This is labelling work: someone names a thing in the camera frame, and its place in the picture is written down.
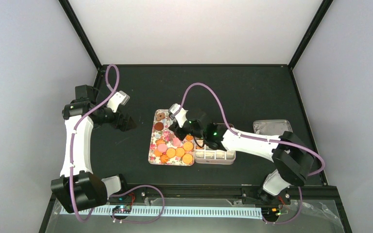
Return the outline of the pink divided cookie tin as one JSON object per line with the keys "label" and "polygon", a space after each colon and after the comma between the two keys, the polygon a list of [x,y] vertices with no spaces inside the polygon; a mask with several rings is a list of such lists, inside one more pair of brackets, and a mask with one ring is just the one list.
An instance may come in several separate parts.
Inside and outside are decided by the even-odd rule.
{"label": "pink divided cookie tin", "polygon": [[235,151],[213,150],[207,146],[196,148],[195,162],[199,164],[231,165],[236,159]]}

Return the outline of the floral cookie tray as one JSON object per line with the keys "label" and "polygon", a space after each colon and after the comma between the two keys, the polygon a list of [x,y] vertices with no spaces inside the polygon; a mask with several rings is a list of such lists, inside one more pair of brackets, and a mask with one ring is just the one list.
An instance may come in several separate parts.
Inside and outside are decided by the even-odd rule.
{"label": "floral cookie tray", "polygon": [[[154,125],[158,122],[156,121],[156,114],[158,112],[164,112],[166,115],[165,119],[159,121],[164,124],[164,129],[162,131],[156,131],[154,129]],[[195,162],[194,154],[196,149],[196,143],[193,136],[187,135],[184,140],[178,139],[174,133],[169,130],[171,124],[172,120],[169,117],[169,111],[167,109],[158,109],[155,111],[148,162],[152,165],[193,165]],[[157,145],[159,144],[166,144],[168,147],[167,151],[160,153],[157,150]]]}

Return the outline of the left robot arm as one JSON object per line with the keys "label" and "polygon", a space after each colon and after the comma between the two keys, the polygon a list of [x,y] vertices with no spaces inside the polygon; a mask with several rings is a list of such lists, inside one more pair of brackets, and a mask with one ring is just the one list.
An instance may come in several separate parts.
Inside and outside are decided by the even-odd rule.
{"label": "left robot arm", "polygon": [[130,97],[118,91],[97,105],[95,92],[92,86],[77,86],[75,99],[62,110],[66,152],[60,177],[51,181],[51,191],[69,214],[102,206],[125,187],[121,174],[102,179],[93,174],[90,142],[95,125],[110,124],[122,132],[136,127],[134,120],[119,110]]}

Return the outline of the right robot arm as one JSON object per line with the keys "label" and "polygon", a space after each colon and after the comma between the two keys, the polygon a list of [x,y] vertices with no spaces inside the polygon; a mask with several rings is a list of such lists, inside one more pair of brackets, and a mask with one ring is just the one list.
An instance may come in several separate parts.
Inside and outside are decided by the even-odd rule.
{"label": "right robot arm", "polygon": [[314,158],[294,133],[260,135],[242,132],[227,124],[212,122],[204,112],[170,110],[169,117],[173,121],[169,129],[179,139],[193,136],[203,141],[201,146],[204,148],[239,151],[271,161],[275,170],[265,177],[257,190],[261,202],[272,202],[291,185],[305,185]]}

